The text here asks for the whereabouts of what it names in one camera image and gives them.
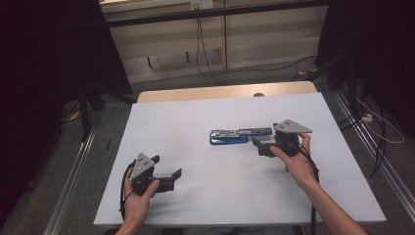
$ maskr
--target metal frame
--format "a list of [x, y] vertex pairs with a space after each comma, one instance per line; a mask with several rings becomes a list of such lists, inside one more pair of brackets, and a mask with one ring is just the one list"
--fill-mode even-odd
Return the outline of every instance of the metal frame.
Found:
[[85, 160], [92, 146], [92, 142], [95, 137], [96, 126], [98, 126], [100, 120], [101, 115], [99, 115], [96, 121], [97, 123], [92, 126], [89, 135], [86, 137], [85, 141], [80, 146], [79, 152], [76, 156], [75, 163], [73, 164], [73, 167], [70, 171], [67, 183], [64, 186], [61, 196], [59, 197], [59, 200], [55, 205], [52, 215], [50, 216], [49, 221], [46, 225], [45, 231], [43, 232], [44, 235], [56, 235], [59, 234], [59, 231], [61, 230], [79, 175], [82, 172]]
[[329, 2], [330, 0], [304, 0], [304, 1], [287, 1], [287, 2], [281, 2], [281, 3], [250, 5], [250, 6], [242, 6], [242, 7], [214, 8], [214, 9], [205, 9], [205, 10], [199, 10], [199, 11], [188, 11], [188, 12], [154, 15], [154, 16], [148, 16], [148, 17], [134, 17], [134, 18], [107, 20], [107, 26], [118, 27], [118, 26], [128, 26], [128, 25], [136, 25], [136, 24], [173, 22], [173, 21], [183, 21], [183, 20], [199, 19], [199, 18], [211, 18], [211, 17], [248, 14], [248, 13], [260, 13], [260, 12], [281, 11], [281, 10], [290, 10], [290, 9], [299, 9], [299, 8], [319, 7], [319, 6], [326, 6], [329, 4]]

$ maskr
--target black curtain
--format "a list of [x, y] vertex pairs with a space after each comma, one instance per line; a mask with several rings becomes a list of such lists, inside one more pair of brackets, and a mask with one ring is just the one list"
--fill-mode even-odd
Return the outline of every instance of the black curtain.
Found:
[[0, 0], [0, 53], [1, 227], [47, 156], [62, 106], [77, 99], [80, 85], [95, 81], [119, 93], [131, 88], [97, 0]]

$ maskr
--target white table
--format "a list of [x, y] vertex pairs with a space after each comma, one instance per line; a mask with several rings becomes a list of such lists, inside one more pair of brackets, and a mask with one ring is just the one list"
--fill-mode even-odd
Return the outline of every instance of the white table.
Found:
[[251, 142], [208, 142], [212, 129], [271, 127], [286, 118], [313, 130], [311, 155], [333, 199], [359, 222], [386, 220], [322, 95], [310, 93], [133, 105], [94, 224], [122, 224], [121, 178], [140, 152], [161, 156], [155, 176], [183, 168], [174, 191], [152, 200], [149, 226], [308, 223], [311, 203], [281, 161], [259, 156]]

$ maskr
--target metal rail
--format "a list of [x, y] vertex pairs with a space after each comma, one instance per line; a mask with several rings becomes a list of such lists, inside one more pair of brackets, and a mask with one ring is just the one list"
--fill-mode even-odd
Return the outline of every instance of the metal rail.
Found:
[[[348, 102], [347, 98], [344, 94], [335, 92], [334, 96], [336, 101], [338, 102], [339, 106], [342, 108], [343, 112], [347, 117], [350, 117], [350, 123], [355, 122], [355, 118], [351, 115], [351, 112], [348, 109]], [[357, 135], [361, 139], [362, 143], [365, 145], [369, 154], [372, 156], [373, 160], [376, 160], [376, 147], [377, 143], [374, 138], [369, 133], [366, 126], [357, 122], [354, 126], [354, 130], [356, 131]], [[406, 211], [408, 212], [409, 216], [412, 218], [412, 221], [415, 222], [415, 197], [410, 191], [410, 189], [406, 186], [406, 184], [402, 181], [399, 177], [397, 172], [392, 167], [391, 163], [388, 161], [388, 158], [385, 156], [384, 161], [381, 167], [382, 173], [384, 177], [387, 179], [388, 183], [390, 184], [391, 188], [399, 198], [402, 205], [405, 207]]]
[[51, 217], [46, 225], [44, 235], [57, 235], [62, 227], [64, 222], [65, 215], [67, 214], [70, 201], [72, 199], [75, 186], [77, 184], [80, 173], [82, 172], [83, 165], [88, 156], [89, 150], [91, 148], [92, 142], [95, 137], [96, 126], [100, 121], [101, 116], [99, 116], [97, 123], [92, 126], [89, 135], [86, 140], [82, 143], [79, 148], [79, 152], [76, 156], [76, 160], [73, 164], [73, 167], [69, 173], [67, 183], [64, 186], [64, 189], [59, 197], [57, 204], [52, 212]]
[[61, 25], [57, 30], [85, 30], [90, 28], [107, 28], [119, 27], [137, 24], [152, 24], [162, 22], [174, 22], [191, 19], [223, 17], [249, 13], [272, 12], [281, 10], [291, 10], [309, 7], [326, 6], [331, 0], [301, 0], [287, 1], [279, 3], [258, 4], [240, 7], [225, 7], [204, 9], [199, 11], [186, 11], [178, 13], [168, 13], [152, 16], [139, 16], [131, 18], [108, 19], [106, 22], [89, 22], [89, 23], [69, 23]]

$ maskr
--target cable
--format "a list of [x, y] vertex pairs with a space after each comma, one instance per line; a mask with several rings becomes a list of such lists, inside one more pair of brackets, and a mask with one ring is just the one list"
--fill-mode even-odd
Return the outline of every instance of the cable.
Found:
[[[299, 62], [302, 62], [302, 61], [304, 61], [306, 59], [316, 58], [317, 57], [317, 56], [302, 57], [302, 58], [299, 58], [295, 63], [289, 64], [287, 66], [283, 66], [283, 67], [280, 67], [280, 68], [275, 68], [275, 69], [261, 69], [261, 70], [260, 69], [225, 70], [225, 71], [220, 71], [220, 72], [217, 72], [217, 73], [213, 73], [211, 71], [210, 66], [209, 66], [209, 63], [208, 63], [208, 57], [207, 57], [207, 52], [206, 52], [206, 48], [205, 48], [205, 42], [204, 42], [204, 36], [203, 36], [201, 19], [197, 18], [196, 20], [197, 20], [197, 23], [198, 23], [198, 51], [197, 51], [197, 56], [196, 56], [196, 65], [198, 67], [198, 71], [203, 76], [212, 76], [218, 83], [223, 84], [223, 85], [228, 85], [228, 84], [225, 84], [225, 83], [219, 81], [216, 78], [218, 75], [222, 75], [222, 74], [226, 74], [226, 73], [230, 73], [230, 72], [238, 72], [238, 71], [278, 71], [278, 70], [283, 70], [283, 69], [286, 69], [286, 68], [289, 68], [289, 67], [292, 67], [292, 66], [297, 66], [299, 64]], [[200, 68], [200, 65], [199, 65], [200, 41], [202, 41], [202, 46], [204, 48], [205, 60], [207, 62], [207, 68], [208, 68], [209, 73], [202, 72], [201, 71], [201, 68]]]
[[[298, 146], [294, 146], [293, 145], [294, 143], [291, 143], [291, 142], [289, 142], [289, 141], [287, 141], [285, 139], [281, 139], [281, 140], [284, 141], [284, 142], [286, 142], [290, 146], [296, 148], [299, 151], [299, 153], [303, 154], [308, 159], [308, 161], [310, 162], [311, 167], [312, 167], [312, 171], [313, 171], [313, 174], [314, 174], [314, 178], [317, 181], [317, 183], [320, 183], [320, 177], [318, 175], [318, 171], [319, 170], [318, 170], [315, 162], [312, 160], [312, 158], [311, 158], [308, 150], [302, 144], [300, 144], [300, 143], [299, 143]], [[317, 213], [317, 210], [314, 207], [314, 205], [312, 205], [311, 206], [311, 223], [310, 223], [310, 233], [311, 233], [311, 235], [315, 235], [316, 213]]]
[[199, 70], [199, 72], [202, 75], [205, 75], [204, 73], [202, 73], [202, 71], [201, 71], [201, 69], [199, 67], [199, 41], [200, 41], [199, 35], [200, 35], [200, 37], [202, 39], [202, 45], [204, 47], [204, 54], [205, 54], [205, 60], [207, 62], [207, 69], [208, 69], [208, 71], [210, 72], [211, 76], [213, 76], [214, 80], [217, 81], [219, 84], [228, 85], [228, 84], [226, 84], [224, 82], [219, 81], [216, 78], [216, 76], [213, 74], [213, 72], [211, 72], [210, 65], [208, 64], [208, 56], [207, 56], [207, 51], [206, 51], [206, 48], [205, 48], [204, 35], [202, 34], [202, 23], [201, 23], [201, 19], [197, 18], [196, 21], [198, 23], [198, 53], [197, 53], [197, 56], [196, 56], [196, 64], [198, 66], [198, 70]]
[[[379, 105], [379, 102], [378, 102], [378, 100], [376, 100], [376, 102], [377, 102], [377, 104], [378, 104], [378, 107], [379, 107], [379, 111], [380, 111], [380, 115], [381, 115], [381, 117], [383, 117], [384, 116], [384, 112], [383, 112], [383, 110], [382, 110], [382, 107]], [[385, 123], [384, 122], [380, 122], [380, 121], [378, 121], [378, 119], [376, 118], [376, 121], [377, 121], [377, 123], [381, 126], [381, 128], [382, 128], [382, 136], [385, 136], [385, 134], [386, 134], [386, 127], [385, 127]], [[380, 155], [380, 153], [381, 153], [381, 146], [383, 146], [383, 150], [382, 150], [382, 155], [381, 156], [379, 156]], [[369, 175], [369, 179], [372, 181], [372, 178], [373, 178], [373, 176], [376, 174], [376, 172], [379, 170], [379, 168], [381, 167], [381, 165], [382, 165], [382, 162], [384, 161], [384, 158], [385, 158], [385, 152], [386, 152], [386, 150], [387, 150], [387, 145], [386, 145], [386, 142], [385, 142], [385, 140], [384, 139], [381, 139], [380, 141], [379, 141], [379, 143], [378, 143], [378, 147], [376, 148], [376, 154], [375, 154], [375, 165], [374, 165], [374, 167], [373, 167], [373, 170], [372, 170], [372, 173]]]
[[382, 117], [379, 117], [375, 112], [373, 112], [371, 109], [369, 109], [365, 104], [363, 104], [363, 102], [361, 102], [359, 99], [357, 99], [357, 101], [364, 107], [366, 108], [370, 113], [372, 113], [374, 116], [376, 116], [377, 118], [381, 119], [382, 121], [384, 121], [386, 124], [388, 124], [390, 127], [392, 127], [394, 129], [394, 131], [396, 131], [396, 133], [398, 133], [400, 135], [400, 137], [402, 138], [400, 141], [391, 141], [381, 135], [379, 135], [376, 131], [374, 131], [366, 122], [367, 127], [369, 128], [369, 130], [371, 130], [375, 135], [377, 135], [379, 138], [382, 138], [390, 143], [393, 144], [400, 144], [403, 143], [403, 141], [405, 141], [405, 137], [403, 137], [402, 133], [400, 133], [399, 130], [397, 130], [392, 124], [390, 124], [387, 120], [383, 119]]
[[132, 191], [131, 193], [129, 193], [125, 198], [124, 198], [124, 183], [125, 183], [125, 178], [127, 177], [127, 173], [128, 171], [133, 168], [135, 166], [135, 160], [128, 165], [127, 169], [124, 172], [124, 175], [122, 176], [122, 182], [121, 182], [121, 192], [119, 193], [119, 205], [120, 205], [120, 209], [119, 211], [121, 212], [121, 216], [122, 219], [125, 220], [125, 200], [127, 200], [128, 196], [131, 195], [131, 193], [133, 193], [134, 191]]

